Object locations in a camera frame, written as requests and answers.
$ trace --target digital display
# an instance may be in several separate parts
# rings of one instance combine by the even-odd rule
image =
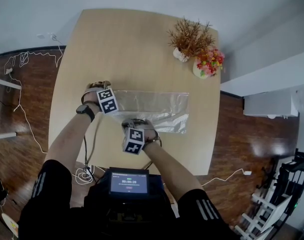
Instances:
[[[147,175],[112,172],[111,192],[147,193]]]

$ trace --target forearm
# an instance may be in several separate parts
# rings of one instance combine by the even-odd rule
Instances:
[[[95,114],[98,112],[98,108],[94,105],[91,105],[91,108]],[[83,138],[90,124],[91,119],[87,114],[76,114],[56,137],[44,162],[51,159],[57,160],[72,173]]]
[[[160,172],[163,181],[176,201],[190,190],[203,189],[196,177],[157,143],[147,145],[144,151]]]

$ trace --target wooden floor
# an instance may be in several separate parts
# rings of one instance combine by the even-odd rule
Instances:
[[[58,51],[51,54],[60,55]],[[9,56],[0,57],[0,79],[9,80],[3,73]],[[48,125],[51,99],[58,69],[54,58],[30,55],[29,63],[18,67],[16,59],[13,77],[22,82],[21,104],[36,139],[47,151]],[[0,101],[15,107],[19,91],[0,85]],[[17,137],[0,140],[0,179],[9,195],[3,210],[15,221],[27,203],[34,181],[45,154],[33,140],[24,113],[20,108],[13,112],[0,103],[0,133],[15,131]],[[206,183],[214,177],[226,179],[235,170],[252,171],[251,176],[238,172],[228,182],[215,180],[204,187],[227,223],[235,225],[240,215],[251,204],[251,194],[263,178],[261,168],[267,167],[275,155],[294,153],[298,136],[299,119],[268,119],[243,115],[242,99],[221,94],[219,121],[209,175],[200,176]],[[89,185],[77,185],[73,179],[71,206],[81,206]]]

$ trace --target white pot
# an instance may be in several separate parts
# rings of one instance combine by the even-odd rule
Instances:
[[[179,59],[181,62],[186,62],[189,59],[189,57],[184,57],[184,55],[177,48],[173,50],[173,56]]]
[[[194,61],[194,64],[193,64],[193,73],[194,73],[194,75],[197,76],[198,78],[201,78],[201,79],[206,79],[206,78],[208,78],[208,75],[207,75],[207,74],[202,74],[202,70],[198,69],[196,60]]]

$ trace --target white stripe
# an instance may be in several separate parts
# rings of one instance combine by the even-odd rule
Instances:
[[[217,216],[216,212],[214,211],[213,207],[211,206],[211,203],[210,203],[209,200],[207,200],[207,203],[208,203],[208,206],[210,207],[210,209],[212,210],[212,212],[213,212],[215,218],[218,219],[218,216]]]
[[[46,174],[46,172],[43,173],[43,175],[42,175],[42,179],[41,179],[40,187],[38,188],[37,196],[40,194],[40,192],[41,192],[41,190],[42,190],[42,188],[43,188],[43,183],[44,183],[45,174]]]
[[[37,186],[38,186],[39,182],[40,182],[40,177],[37,178],[37,181],[36,181],[36,183],[35,183],[35,188],[34,188],[34,190],[33,190],[32,198],[35,197],[36,190],[37,190]]]
[[[203,219],[207,221],[207,217],[204,213],[204,210],[203,210],[203,207],[201,206],[201,203],[199,200],[196,200],[196,203],[197,203],[197,206],[198,206],[198,209],[200,210],[202,216],[203,216]]]
[[[203,202],[203,204],[204,204],[204,206],[205,206],[205,209],[206,209],[208,215],[210,216],[211,220],[213,220],[214,217],[213,217],[213,215],[211,214],[211,211],[208,209],[208,207],[207,207],[207,205],[206,205],[206,203],[205,203],[205,200],[203,199],[202,202]]]

